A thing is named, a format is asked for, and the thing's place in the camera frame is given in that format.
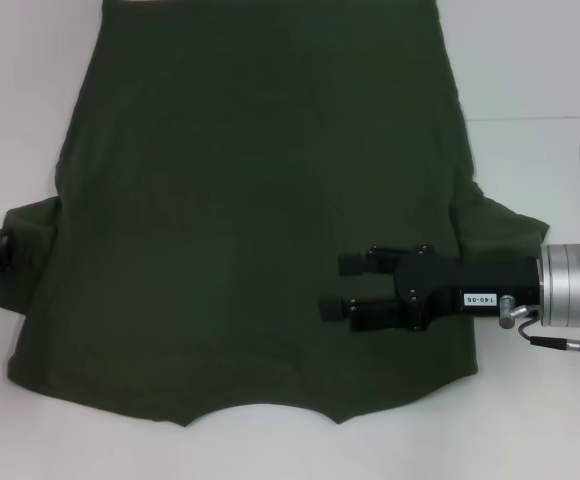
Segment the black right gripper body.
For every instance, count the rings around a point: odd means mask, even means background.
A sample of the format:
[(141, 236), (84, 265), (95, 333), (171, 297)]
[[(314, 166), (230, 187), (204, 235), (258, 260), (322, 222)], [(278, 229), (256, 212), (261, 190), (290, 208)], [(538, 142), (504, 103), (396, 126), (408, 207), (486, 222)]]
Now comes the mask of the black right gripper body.
[(406, 328), (422, 332), (441, 318), (500, 315), (500, 300), (540, 303), (538, 260), (533, 257), (463, 259), (419, 248), (403, 257), (393, 274)]

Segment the dark green t-shirt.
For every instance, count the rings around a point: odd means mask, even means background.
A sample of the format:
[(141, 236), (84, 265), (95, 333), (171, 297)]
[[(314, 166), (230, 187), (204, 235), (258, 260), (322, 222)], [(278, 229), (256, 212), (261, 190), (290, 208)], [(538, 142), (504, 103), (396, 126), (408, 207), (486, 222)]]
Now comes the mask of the dark green t-shirt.
[(7, 378), (186, 426), (250, 404), (342, 423), (475, 374), (473, 322), (353, 333), (340, 255), (534, 256), (487, 198), (435, 0), (105, 0), (53, 198), (10, 210)]

